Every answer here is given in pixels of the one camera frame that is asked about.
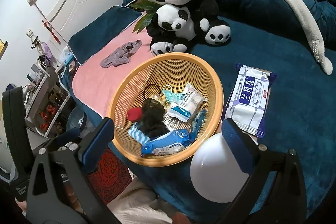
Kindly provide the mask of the operator left hand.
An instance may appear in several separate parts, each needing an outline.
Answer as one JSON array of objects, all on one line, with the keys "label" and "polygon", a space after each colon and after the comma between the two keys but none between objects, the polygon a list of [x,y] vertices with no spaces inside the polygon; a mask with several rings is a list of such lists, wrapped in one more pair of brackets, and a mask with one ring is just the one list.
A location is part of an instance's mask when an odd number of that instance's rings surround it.
[{"label": "operator left hand", "polygon": [[27,211],[27,201],[19,202],[19,201],[15,198],[15,202],[16,202],[17,205],[21,208],[22,211],[24,211],[24,212]]}]

